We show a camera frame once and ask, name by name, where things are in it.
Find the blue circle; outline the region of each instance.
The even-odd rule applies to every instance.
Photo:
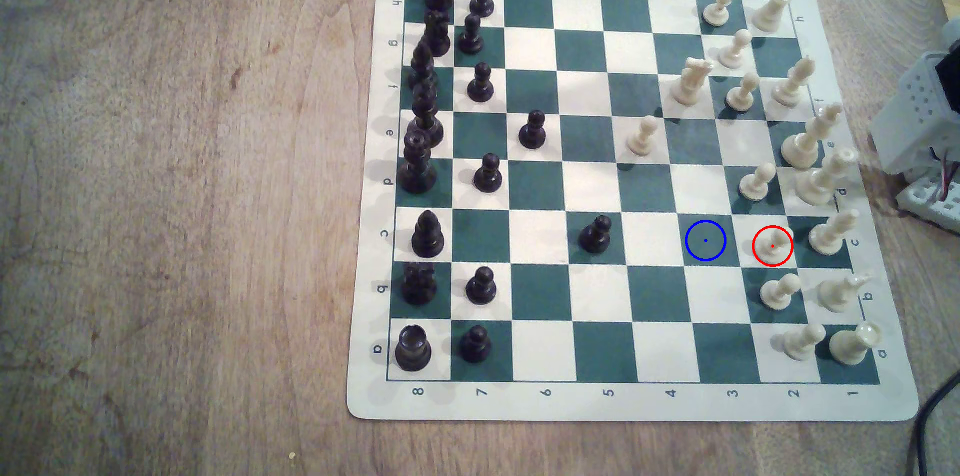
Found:
[[[720,249],[720,252],[717,253],[717,254],[715,254],[715,255],[713,255],[712,257],[710,257],[710,258],[708,258],[708,259],[702,259],[702,258],[700,258],[700,257],[694,255],[694,254],[693,254],[693,251],[690,250],[690,231],[693,230],[693,227],[697,226],[697,225],[700,224],[700,223],[709,223],[709,224],[714,225],[715,227],[717,227],[718,229],[720,229],[720,234],[723,235],[723,247]],[[687,251],[688,253],[690,253],[690,256],[693,257],[693,258],[695,258],[695,259],[697,259],[698,261],[702,261],[702,262],[715,261],[715,260],[717,260],[718,258],[720,258],[720,255],[722,255],[723,252],[724,252],[724,251],[726,250],[726,248],[727,248],[727,233],[723,231],[723,227],[720,226],[719,224],[717,224],[717,223],[715,223],[715,222],[713,222],[713,221],[711,221],[711,220],[709,220],[709,219],[701,219],[701,220],[693,223],[692,225],[690,225],[690,228],[686,229],[686,235],[683,236],[683,245],[686,246],[686,251]]]

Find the chess mat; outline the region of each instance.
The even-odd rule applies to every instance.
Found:
[[[834,200],[798,199],[798,171],[780,145],[804,130],[815,109],[840,101],[816,0],[792,0],[773,34],[750,25],[767,0],[734,0],[729,20],[700,18],[714,0],[494,0],[484,48],[460,53],[470,0],[454,0],[454,45],[436,58],[442,142],[432,150],[437,184],[414,195],[395,184],[411,113],[406,76],[424,33],[424,0],[376,0],[359,251],[351,325],[347,405],[377,419],[500,420],[902,420],[917,392],[876,228],[859,171]],[[716,63],[739,29],[753,34],[744,65]],[[801,56],[817,69],[803,101],[787,109],[770,94]],[[669,93],[687,57],[714,62],[692,107]],[[474,65],[492,68],[495,94],[466,95]],[[753,107],[728,109],[727,91],[748,70],[761,76]],[[533,109],[546,113],[546,143],[520,145]],[[639,117],[659,127],[654,150],[638,157],[626,139]],[[853,146],[846,120],[820,145]],[[500,159],[503,185],[472,186],[485,153]],[[738,193],[761,163],[776,177],[766,199]],[[843,248],[823,256],[810,229],[857,208]],[[435,212],[445,247],[420,259],[410,238],[418,215]],[[600,213],[612,243],[590,255],[580,230]],[[794,249],[778,267],[754,256],[755,235],[789,230]],[[431,261],[436,297],[422,306],[401,295],[407,261]],[[465,284],[480,265],[494,272],[496,298],[472,304]],[[788,272],[801,281],[785,310],[769,310],[760,287]],[[858,301],[835,313],[818,303],[820,282],[867,273]],[[833,360],[828,340],[865,318],[882,329],[860,364]],[[783,352],[783,333],[822,323],[816,357]],[[401,329],[426,330],[433,356],[418,372],[400,369]],[[457,354],[460,336],[486,327],[487,359]]]

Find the wood grain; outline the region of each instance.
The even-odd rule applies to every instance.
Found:
[[[896,212],[867,129],[946,18],[819,1],[925,397],[960,366],[960,238]],[[373,7],[0,0],[0,472],[906,470],[909,422],[352,418]],[[930,424],[943,474],[958,412]]]

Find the white chess piece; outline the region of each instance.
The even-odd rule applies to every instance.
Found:
[[[641,157],[653,149],[653,134],[657,131],[657,119],[652,115],[644,115],[640,119],[640,127],[630,138],[627,138],[627,147]]]
[[[869,274],[846,274],[843,279],[827,279],[817,287],[820,305],[833,312],[843,312],[857,300],[857,291],[870,281]]]
[[[753,71],[743,75],[740,85],[726,92],[726,105],[737,112],[747,112],[754,105],[754,90],[761,84],[761,77]]]
[[[842,330],[830,336],[830,353],[846,365],[857,365],[867,356],[867,350],[881,343],[881,327],[867,320],[855,330]]]
[[[780,27],[781,17],[784,15],[784,9],[790,4],[790,0],[770,0],[763,7],[753,13],[753,25],[757,29],[773,33]]]
[[[817,343],[824,340],[827,330],[820,324],[807,324],[783,334],[783,351],[793,359],[804,360],[813,357]]]
[[[820,168],[797,175],[797,196],[810,206],[822,206],[834,198],[836,180],[857,165],[858,154],[850,148],[840,148],[823,159]]]
[[[670,87],[670,94],[678,103],[692,107],[697,103],[697,94],[703,87],[707,74],[712,70],[714,64],[706,60],[687,58],[679,78]]]
[[[790,305],[793,294],[800,289],[800,277],[787,273],[779,281],[771,279],[760,287],[760,300],[772,310],[784,310]]]
[[[817,142],[826,138],[831,128],[836,125],[843,106],[833,103],[817,109],[817,115],[806,122],[803,133],[791,135],[783,141],[780,153],[790,166],[798,170],[806,170],[817,162]]]
[[[747,200],[758,202],[767,196],[769,186],[767,182],[774,179],[777,175],[777,169],[773,163],[763,163],[756,168],[753,174],[747,174],[740,178],[740,194]]]
[[[733,41],[720,49],[717,54],[717,61],[728,69],[738,69],[743,65],[743,55],[740,52],[750,44],[754,36],[747,30],[739,30],[733,34]]]
[[[859,216],[860,212],[857,210],[834,213],[826,223],[821,223],[810,230],[810,235],[807,237],[810,247],[821,255],[837,254],[840,247],[843,247],[843,236],[853,229]]]
[[[727,11],[727,5],[734,0],[717,0],[703,9],[703,21],[711,26],[722,26],[730,19],[730,11]]]
[[[774,86],[771,95],[780,104],[787,108],[793,108],[800,103],[800,86],[805,86],[813,76],[813,71],[817,65],[813,63],[810,56],[804,56],[790,67],[786,72],[786,78]]]

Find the red circle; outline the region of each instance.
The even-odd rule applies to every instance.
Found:
[[[759,236],[761,232],[763,232],[764,230],[767,230],[768,228],[776,228],[778,230],[782,230],[783,233],[786,234],[786,236],[790,239],[790,252],[787,253],[786,258],[783,259],[782,262],[777,262],[777,263],[765,262],[762,260],[760,256],[757,255],[757,236]],[[760,263],[763,265],[770,266],[770,267],[777,267],[779,265],[784,265],[786,261],[790,260],[790,257],[793,256],[793,236],[790,236],[790,233],[787,232],[786,228],[782,226],[767,225],[761,228],[760,230],[756,231],[756,234],[753,235],[753,242],[750,244],[750,250],[753,251],[753,257],[758,261],[760,261]]]

